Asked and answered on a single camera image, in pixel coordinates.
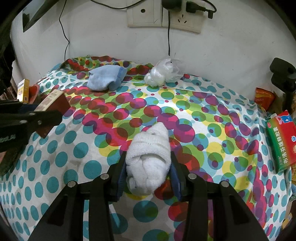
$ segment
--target light blue sock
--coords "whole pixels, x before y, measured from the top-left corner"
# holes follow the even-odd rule
[[[109,88],[116,90],[127,73],[127,69],[118,65],[104,65],[89,72],[87,87],[94,91],[103,91]]]

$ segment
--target polka dot tablecloth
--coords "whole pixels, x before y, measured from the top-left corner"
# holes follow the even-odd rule
[[[92,92],[88,71],[105,64],[128,68],[127,75],[114,92]],[[106,172],[133,137],[156,122],[168,129],[179,162],[208,182],[227,180],[268,238],[276,239],[291,195],[291,169],[274,171],[266,113],[233,90],[190,74],[152,88],[143,80],[151,68],[108,56],[74,58],[39,81],[44,95],[63,90],[71,108],[45,139],[33,133],[20,159],[0,178],[0,202],[20,240],[28,240],[67,182],[87,182]],[[88,208],[86,201],[84,240]],[[125,188],[120,201],[110,204],[115,240],[181,241],[187,208],[174,197],[169,180],[150,196],[134,196]]]

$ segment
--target wall plate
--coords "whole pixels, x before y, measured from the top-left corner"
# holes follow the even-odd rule
[[[199,0],[191,0],[200,6],[205,6],[205,2]],[[182,0],[182,10],[180,12],[170,13],[170,27],[201,33],[202,24],[205,20],[204,12],[196,11],[196,13],[186,12],[186,2]],[[168,27],[168,11],[163,9],[163,27]]]
[[[127,0],[127,5],[138,0]],[[128,27],[161,27],[163,8],[161,0],[146,0],[127,9]]]

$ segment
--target yellow box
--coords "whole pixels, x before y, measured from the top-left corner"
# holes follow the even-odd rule
[[[30,80],[24,79],[17,86],[17,99],[20,102],[28,103],[29,102],[29,85]]]

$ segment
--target white wall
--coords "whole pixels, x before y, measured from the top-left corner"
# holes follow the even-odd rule
[[[101,0],[113,6],[125,1]],[[206,19],[201,34],[171,30],[171,55],[183,60],[186,72],[221,83],[250,99],[255,88],[272,90],[269,65],[279,57],[296,66],[296,41],[284,22],[263,0],[212,0],[218,12]],[[19,14],[12,41],[18,78],[31,83],[64,61],[67,41],[58,17],[64,1],[52,7],[33,27],[22,32]],[[157,63],[167,55],[166,28],[128,28],[126,11],[89,0],[69,0],[61,18],[70,38],[67,58],[110,55],[137,63]]]

